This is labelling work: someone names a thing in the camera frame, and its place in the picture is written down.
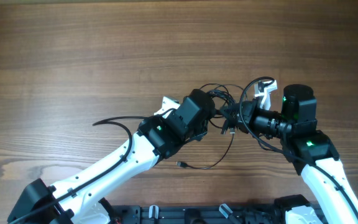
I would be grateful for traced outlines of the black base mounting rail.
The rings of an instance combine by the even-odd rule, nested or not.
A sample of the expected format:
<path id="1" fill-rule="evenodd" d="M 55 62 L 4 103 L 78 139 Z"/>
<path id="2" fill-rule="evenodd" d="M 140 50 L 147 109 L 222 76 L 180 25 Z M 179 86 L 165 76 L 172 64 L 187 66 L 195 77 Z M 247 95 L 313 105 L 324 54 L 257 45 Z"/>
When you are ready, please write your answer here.
<path id="1" fill-rule="evenodd" d="M 286 223 L 285 214 L 270 204 L 230 206 L 224 215 L 218 206 L 207 207 L 140 207 L 107 206 L 109 223 L 122 224 L 185 224 L 185 223 Z"/>

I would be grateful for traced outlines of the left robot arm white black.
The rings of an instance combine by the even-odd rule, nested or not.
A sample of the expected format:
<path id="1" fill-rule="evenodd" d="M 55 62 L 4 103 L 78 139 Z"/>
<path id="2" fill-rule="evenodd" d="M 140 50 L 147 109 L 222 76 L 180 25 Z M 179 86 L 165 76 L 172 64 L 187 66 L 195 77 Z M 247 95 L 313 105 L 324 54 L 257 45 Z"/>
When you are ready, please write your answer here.
<path id="1" fill-rule="evenodd" d="M 91 209 L 133 176 L 201 140 L 216 114 L 214 101 L 194 89 L 182 103 L 164 98 L 153 116 L 143 117 L 135 133 L 112 153 L 80 173 L 46 186 L 37 179 L 26 186 L 8 223 L 79 223 Z"/>

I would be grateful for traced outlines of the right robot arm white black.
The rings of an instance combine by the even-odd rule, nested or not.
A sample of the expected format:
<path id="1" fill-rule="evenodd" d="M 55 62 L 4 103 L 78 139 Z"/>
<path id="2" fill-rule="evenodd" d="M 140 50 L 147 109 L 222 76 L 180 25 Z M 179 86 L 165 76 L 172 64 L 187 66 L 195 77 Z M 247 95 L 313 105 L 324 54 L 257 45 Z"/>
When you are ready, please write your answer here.
<path id="1" fill-rule="evenodd" d="M 307 85 L 283 90 L 282 110 L 270 110 L 270 92 L 276 84 L 260 82 L 254 99 L 223 106 L 220 113 L 271 151 L 283 154 L 312 191 L 328 223 L 358 223 L 358 199 L 330 138 L 317 129 L 316 98 Z M 281 149 L 261 140 L 278 138 Z"/>

